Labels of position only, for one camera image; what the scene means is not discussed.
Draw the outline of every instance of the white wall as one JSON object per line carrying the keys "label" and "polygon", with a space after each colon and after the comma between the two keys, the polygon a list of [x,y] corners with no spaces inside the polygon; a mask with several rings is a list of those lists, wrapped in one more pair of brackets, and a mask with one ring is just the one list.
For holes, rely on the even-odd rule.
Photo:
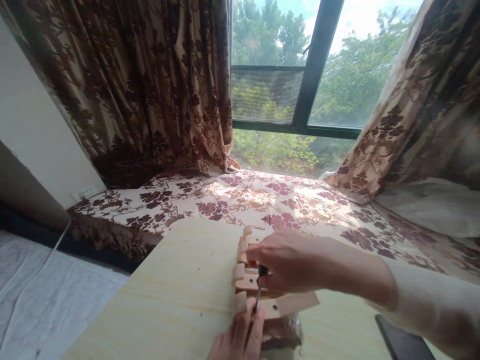
{"label": "white wall", "polygon": [[95,168],[1,17],[0,52],[0,141],[63,209],[75,205],[72,192],[91,185],[104,191]]}
{"label": "white wall", "polygon": [[0,202],[27,218],[63,231],[68,213],[0,141]]}

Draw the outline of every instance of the electrical outlet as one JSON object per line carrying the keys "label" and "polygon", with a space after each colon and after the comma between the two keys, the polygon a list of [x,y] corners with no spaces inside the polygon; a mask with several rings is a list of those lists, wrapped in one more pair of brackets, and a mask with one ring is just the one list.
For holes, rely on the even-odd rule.
{"label": "electrical outlet", "polygon": [[71,196],[78,202],[82,200],[91,198],[94,195],[97,195],[99,192],[95,186],[86,187],[80,191],[72,192]]}

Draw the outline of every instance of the window frame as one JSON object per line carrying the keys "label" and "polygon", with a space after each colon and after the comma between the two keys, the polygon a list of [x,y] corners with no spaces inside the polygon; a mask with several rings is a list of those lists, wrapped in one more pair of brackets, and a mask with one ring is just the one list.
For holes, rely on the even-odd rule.
{"label": "window frame", "polygon": [[[291,123],[233,118],[234,129],[350,140],[356,140],[359,137],[363,127],[309,124],[310,114],[312,112],[320,81],[322,80],[322,74],[327,63],[330,47],[334,39],[335,30],[337,29],[343,5],[344,0],[320,1],[305,66],[232,65],[233,26],[230,22],[230,71],[303,71],[303,77],[300,83],[298,98]],[[230,19],[232,19],[232,1],[230,1]]]}

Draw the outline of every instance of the tree foliage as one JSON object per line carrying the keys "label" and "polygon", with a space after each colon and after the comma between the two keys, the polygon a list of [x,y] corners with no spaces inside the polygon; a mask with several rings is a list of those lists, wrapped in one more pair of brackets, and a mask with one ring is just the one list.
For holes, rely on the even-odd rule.
{"label": "tree foliage", "polygon": [[[342,39],[342,49],[328,56],[310,121],[364,126],[412,20],[410,12],[401,14],[398,8],[392,13],[380,11],[378,33],[360,38],[352,31]],[[304,35],[305,20],[291,11],[281,14],[275,0],[266,0],[262,9],[253,0],[239,1],[237,11],[233,12],[232,28],[235,65],[305,64],[302,53],[310,42]],[[293,107],[284,106],[281,99],[296,99],[298,88],[272,87],[268,76],[265,74],[264,79],[257,76],[254,80],[232,77],[234,118],[292,118]],[[354,144],[347,139],[239,129],[233,131],[233,136],[232,156],[243,167],[311,178],[325,170],[334,170]]]}

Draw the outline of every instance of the black screwdriver handle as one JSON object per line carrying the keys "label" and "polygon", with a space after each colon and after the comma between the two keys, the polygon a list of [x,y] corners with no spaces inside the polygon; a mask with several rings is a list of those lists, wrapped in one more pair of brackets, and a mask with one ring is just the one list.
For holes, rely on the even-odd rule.
{"label": "black screwdriver handle", "polygon": [[259,284],[259,279],[262,277],[262,276],[266,276],[269,274],[269,268],[266,267],[266,266],[263,266],[263,265],[259,265],[258,266],[258,279],[256,280],[256,284],[258,285]]}

